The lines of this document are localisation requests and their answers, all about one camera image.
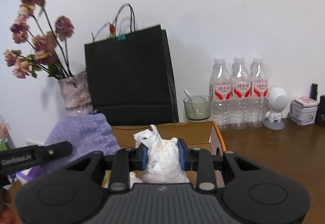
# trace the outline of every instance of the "purple towel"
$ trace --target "purple towel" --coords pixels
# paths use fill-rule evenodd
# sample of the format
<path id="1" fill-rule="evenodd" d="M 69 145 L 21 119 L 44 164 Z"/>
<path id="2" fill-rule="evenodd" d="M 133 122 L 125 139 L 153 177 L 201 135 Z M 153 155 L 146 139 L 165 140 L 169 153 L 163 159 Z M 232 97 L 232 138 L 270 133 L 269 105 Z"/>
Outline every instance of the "purple towel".
<path id="1" fill-rule="evenodd" d="M 104 155 L 112 155 L 120 149 L 104 114 L 63 118 L 54 126 L 44 145 L 61 141 L 72 144 L 74 148 L 72 154 L 42 165 L 43 173 L 62 167 L 96 150 L 102 151 Z"/>

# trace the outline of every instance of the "shoebox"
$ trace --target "shoebox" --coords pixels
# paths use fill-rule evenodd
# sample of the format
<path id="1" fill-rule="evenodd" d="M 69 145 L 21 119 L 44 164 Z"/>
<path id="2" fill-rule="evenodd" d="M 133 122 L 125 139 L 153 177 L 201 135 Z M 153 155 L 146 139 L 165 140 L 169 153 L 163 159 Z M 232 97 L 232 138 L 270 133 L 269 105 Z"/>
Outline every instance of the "shoebox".
<path id="1" fill-rule="evenodd" d="M 133 135 L 145 129 L 152 130 L 150 126 L 112 127 L 113 135 L 117 138 L 121 148 L 134 147 Z M 157 125 L 157 129 L 163 139 L 183 138 L 189 148 L 199 147 L 209 150 L 212 154 L 221 155 L 226 150 L 224 140 L 215 122 L 168 123 Z M 186 174 L 190 182 L 196 184 L 196 172 L 187 171 Z M 218 187 L 223 187 L 224 183 L 219 171 L 216 171 L 216 178 Z"/>

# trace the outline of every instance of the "human hand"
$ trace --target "human hand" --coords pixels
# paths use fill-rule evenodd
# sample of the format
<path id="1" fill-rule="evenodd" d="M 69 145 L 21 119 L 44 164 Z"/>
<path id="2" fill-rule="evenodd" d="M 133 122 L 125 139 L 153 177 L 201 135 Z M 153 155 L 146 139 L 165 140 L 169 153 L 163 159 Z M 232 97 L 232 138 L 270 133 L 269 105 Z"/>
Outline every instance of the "human hand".
<path id="1" fill-rule="evenodd" d="M 2 199 L 5 203 L 11 203 L 12 197 L 8 190 L 2 189 Z M 5 204 L 4 211 L 0 213 L 0 224 L 15 224 L 16 216 L 15 213 Z"/>

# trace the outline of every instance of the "black paper bag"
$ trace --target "black paper bag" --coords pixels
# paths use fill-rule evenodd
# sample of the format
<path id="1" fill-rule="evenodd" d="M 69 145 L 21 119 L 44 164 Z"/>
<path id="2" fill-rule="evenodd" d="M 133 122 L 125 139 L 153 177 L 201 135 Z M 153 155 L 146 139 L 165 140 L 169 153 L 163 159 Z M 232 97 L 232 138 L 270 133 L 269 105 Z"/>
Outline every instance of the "black paper bag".
<path id="1" fill-rule="evenodd" d="M 160 25 L 85 45 L 94 109 L 111 125 L 178 122 L 167 34 Z"/>

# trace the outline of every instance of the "white wall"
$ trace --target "white wall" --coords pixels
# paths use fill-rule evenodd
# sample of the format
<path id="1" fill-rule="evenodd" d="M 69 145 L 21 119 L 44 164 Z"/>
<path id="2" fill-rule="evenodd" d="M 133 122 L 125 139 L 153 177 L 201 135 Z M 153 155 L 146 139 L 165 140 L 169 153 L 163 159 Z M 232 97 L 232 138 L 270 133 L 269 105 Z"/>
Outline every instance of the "white wall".
<path id="1" fill-rule="evenodd" d="M 90 31 L 111 21 L 126 2 L 139 28 L 161 23 L 167 29 L 181 121 L 184 88 L 207 94 L 216 56 L 225 56 L 229 66 L 234 56 L 245 56 L 247 67 L 253 56 L 262 56 L 270 84 L 284 87 L 290 99 L 308 95 L 311 83 L 319 84 L 319 95 L 325 93 L 325 0 L 47 0 L 52 21 L 64 14 L 74 23 L 69 41 L 74 73 L 85 68 L 83 44 L 91 41 Z M 8 30 L 18 5 L 19 0 L 0 0 L 0 48 L 29 53 L 29 45 L 14 44 Z M 37 33 L 33 21 L 30 26 Z M 18 80 L 11 71 L 0 63 L 0 112 L 14 143 L 44 142 L 65 113 L 58 84 L 45 73 L 37 80 Z"/>

